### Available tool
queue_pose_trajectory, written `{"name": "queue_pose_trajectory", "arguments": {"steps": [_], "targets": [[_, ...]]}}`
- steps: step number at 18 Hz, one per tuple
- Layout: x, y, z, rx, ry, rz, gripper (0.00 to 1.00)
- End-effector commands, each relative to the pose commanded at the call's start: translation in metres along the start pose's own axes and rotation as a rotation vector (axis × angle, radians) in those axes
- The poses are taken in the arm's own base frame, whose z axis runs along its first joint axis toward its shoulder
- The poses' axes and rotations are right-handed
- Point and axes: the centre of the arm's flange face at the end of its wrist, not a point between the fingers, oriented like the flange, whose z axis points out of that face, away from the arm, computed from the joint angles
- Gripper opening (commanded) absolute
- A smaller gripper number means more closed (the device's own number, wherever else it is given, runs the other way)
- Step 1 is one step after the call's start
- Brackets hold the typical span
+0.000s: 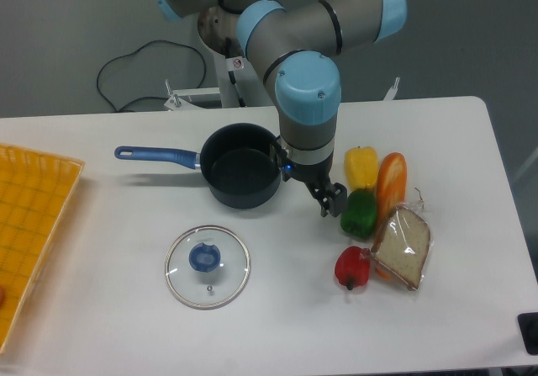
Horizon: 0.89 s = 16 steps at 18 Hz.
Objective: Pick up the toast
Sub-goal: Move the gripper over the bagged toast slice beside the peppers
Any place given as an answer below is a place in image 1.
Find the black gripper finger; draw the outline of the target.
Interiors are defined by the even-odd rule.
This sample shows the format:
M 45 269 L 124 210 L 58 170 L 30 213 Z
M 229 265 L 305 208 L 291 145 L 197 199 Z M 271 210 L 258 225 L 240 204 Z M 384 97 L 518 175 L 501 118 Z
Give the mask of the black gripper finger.
M 326 189 L 326 182 L 306 183 L 305 186 L 312 198 L 318 202 L 320 216 L 326 217 L 330 212 L 330 198 Z
M 334 183 L 330 189 L 330 214 L 339 216 L 347 206 L 347 189 L 341 183 Z

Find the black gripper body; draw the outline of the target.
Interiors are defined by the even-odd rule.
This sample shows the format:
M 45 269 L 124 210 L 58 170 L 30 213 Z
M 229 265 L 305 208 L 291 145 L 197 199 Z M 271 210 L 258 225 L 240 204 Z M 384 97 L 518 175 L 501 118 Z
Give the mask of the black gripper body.
M 335 138 L 314 150 L 298 149 L 281 136 L 270 142 L 269 157 L 275 162 L 282 180 L 292 178 L 305 184 L 322 183 L 329 178 Z

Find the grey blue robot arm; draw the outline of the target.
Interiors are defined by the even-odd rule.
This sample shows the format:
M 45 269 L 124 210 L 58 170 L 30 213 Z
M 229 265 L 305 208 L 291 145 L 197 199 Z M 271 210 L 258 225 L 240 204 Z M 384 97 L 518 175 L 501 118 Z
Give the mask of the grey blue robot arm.
M 169 19 L 206 9 L 236 17 L 234 38 L 279 118 L 276 153 L 284 179 L 304 183 L 322 215 L 345 209 L 347 192 L 330 181 L 340 73 L 334 57 L 403 28 L 406 0 L 316 0 L 295 11 L 275 0 L 156 0 Z

